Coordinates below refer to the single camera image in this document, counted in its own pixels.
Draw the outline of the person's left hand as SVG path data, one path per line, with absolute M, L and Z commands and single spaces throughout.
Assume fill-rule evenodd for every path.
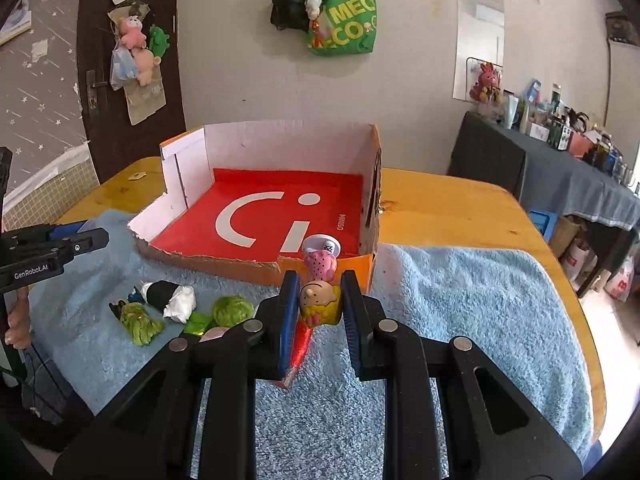
M 12 310 L 8 315 L 8 329 L 4 342 L 16 350 L 25 350 L 32 344 L 32 324 L 29 315 L 29 289 L 17 289 Z

